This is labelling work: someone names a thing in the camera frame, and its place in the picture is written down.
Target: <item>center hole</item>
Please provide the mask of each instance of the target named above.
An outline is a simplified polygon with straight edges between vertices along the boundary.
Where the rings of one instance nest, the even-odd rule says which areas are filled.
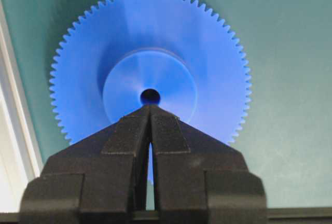
[[[146,89],[141,93],[141,102],[143,105],[158,105],[160,102],[160,94],[154,89]]]

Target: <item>plastic gear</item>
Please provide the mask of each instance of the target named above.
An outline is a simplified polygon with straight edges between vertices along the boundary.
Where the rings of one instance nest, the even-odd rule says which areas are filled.
[[[106,0],[73,23],[50,79],[73,144],[138,108],[159,106],[223,143],[244,122],[250,71],[230,26],[197,0]]]

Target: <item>green background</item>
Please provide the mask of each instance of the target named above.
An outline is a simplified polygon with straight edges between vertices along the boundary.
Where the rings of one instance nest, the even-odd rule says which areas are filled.
[[[52,57],[71,23],[100,0],[2,1],[45,161],[68,145],[50,106]],[[269,207],[332,206],[332,0],[200,1],[247,53],[253,101],[232,146],[263,179]]]

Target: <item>black clamp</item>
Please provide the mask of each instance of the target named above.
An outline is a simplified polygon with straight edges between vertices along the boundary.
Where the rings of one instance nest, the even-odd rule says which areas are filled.
[[[159,223],[266,223],[262,182],[241,153],[154,105],[51,156],[20,223],[132,222],[145,211],[150,143]]]

